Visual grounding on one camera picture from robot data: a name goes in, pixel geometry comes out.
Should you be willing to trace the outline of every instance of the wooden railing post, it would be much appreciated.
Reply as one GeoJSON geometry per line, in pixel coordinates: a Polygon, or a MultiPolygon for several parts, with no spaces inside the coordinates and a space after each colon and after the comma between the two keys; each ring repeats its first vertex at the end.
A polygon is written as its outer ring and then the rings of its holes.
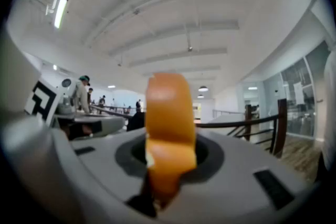
{"type": "Polygon", "coordinates": [[[278,132],[272,154],[277,158],[281,158],[287,134],[287,99],[278,100],[278,114],[278,132]]]}
{"type": "MultiPolygon", "coordinates": [[[[245,105],[245,121],[249,121],[252,119],[252,106],[250,104],[245,105]]],[[[245,134],[251,133],[251,125],[247,125],[245,127],[245,134]]],[[[250,141],[250,136],[245,136],[247,141],[250,141]]]]}

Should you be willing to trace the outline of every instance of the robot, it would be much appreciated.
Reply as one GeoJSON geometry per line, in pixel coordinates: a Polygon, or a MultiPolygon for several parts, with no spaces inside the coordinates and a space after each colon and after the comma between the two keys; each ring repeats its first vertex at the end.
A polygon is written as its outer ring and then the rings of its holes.
{"type": "Polygon", "coordinates": [[[69,127],[67,129],[69,129],[68,136],[70,137],[102,137],[121,130],[125,124],[124,118],[77,113],[76,82],[74,78],[67,78],[57,88],[54,88],[40,78],[26,103],[26,113],[45,120],[50,127],[61,129],[65,126],[69,127]],[[92,130],[92,135],[87,136],[80,133],[83,125],[92,130]]]}

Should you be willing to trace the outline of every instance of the white ceiling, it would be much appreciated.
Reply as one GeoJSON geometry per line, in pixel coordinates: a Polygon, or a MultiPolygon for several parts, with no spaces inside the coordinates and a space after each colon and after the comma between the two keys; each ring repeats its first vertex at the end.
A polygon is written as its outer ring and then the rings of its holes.
{"type": "Polygon", "coordinates": [[[21,49],[102,84],[144,92],[152,73],[180,72],[210,98],[267,58],[310,1],[69,0],[56,30],[47,0],[17,0],[9,30],[21,49]]]}

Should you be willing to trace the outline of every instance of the person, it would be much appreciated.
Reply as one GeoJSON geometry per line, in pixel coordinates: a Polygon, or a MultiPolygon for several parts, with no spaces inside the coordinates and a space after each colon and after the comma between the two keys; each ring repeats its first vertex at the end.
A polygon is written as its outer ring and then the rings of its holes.
{"type": "Polygon", "coordinates": [[[131,113],[131,106],[129,106],[127,109],[124,109],[124,114],[128,115],[131,113]]]}
{"type": "Polygon", "coordinates": [[[115,107],[114,107],[115,105],[114,105],[114,98],[112,99],[112,103],[111,103],[111,107],[110,107],[110,110],[114,110],[115,109],[115,107]]]}
{"type": "Polygon", "coordinates": [[[98,106],[101,108],[104,108],[105,105],[105,95],[103,95],[102,98],[99,99],[98,106]]]}
{"type": "Polygon", "coordinates": [[[325,103],[327,106],[324,143],[315,181],[324,180],[336,157],[336,45],[331,48],[324,68],[325,103]]]}
{"type": "Polygon", "coordinates": [[[91,113],[90,103],[91,103],[91,93],[92,93],[92,92],[93,92],[93,88],[90,88],[90,89],[89,89],[89,92],[88,92],[88,105],[89,105],[90,113],[91,113]]]}
{"type": "Polygon", "coordinates": [[[138,111],[128,120],[127,132],[145,127],[145,113],[138,111]]]}
{"type": "Polygon", "coordinates": [[[259,118],[259,114],[260,114],[260,107],[259,107],[259,105],[257,105],[257,109],[256,109],[256,112],[255,112],[255,115],[256,115],[257,119],[259,118]]]}
{"type": "Polygon", "coordinates": [[[92,92],[93,92],[93,88],[90,88],[89,92],[88,92],[88,104],[91,103],[91,94],[92,94],[92,92]]]}
{"type": "Polygon", "coordinates": [[[136,103],[135,103],[135,107],[137,109],[137,111],[141,111],[141,105],[140,105],[141,100],[139,99],[136,103]]]}
{"type": "Polygon", "coordinates": [[[78,81],[76,82],[76,97],[75,97],[75,104],[76,109],[81,106],[86,114],[90,113],[89,105],[88,105],[88,95],[85,89],[85,86],[90,86],[90,78],[88,76],[81,76],[79,77],[78,81]]]}

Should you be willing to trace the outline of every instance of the circular hole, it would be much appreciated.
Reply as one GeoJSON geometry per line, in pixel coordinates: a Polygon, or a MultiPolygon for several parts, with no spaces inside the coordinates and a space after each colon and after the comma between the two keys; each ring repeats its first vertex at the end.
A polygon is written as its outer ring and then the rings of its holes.
{"type": "MultiPolygon", "coordinates": [[[[200,165],[206,160],[209,154],[206,144],[203,143],[202,141],[196,140],[195,151],[196,151],[197,165],[200,165]]],[[[138,143],[132,146],[131,154],[139,162],[143,163],[144,165],[147,164],[145,157],[145,139],[139,141],[138,143]]]]}

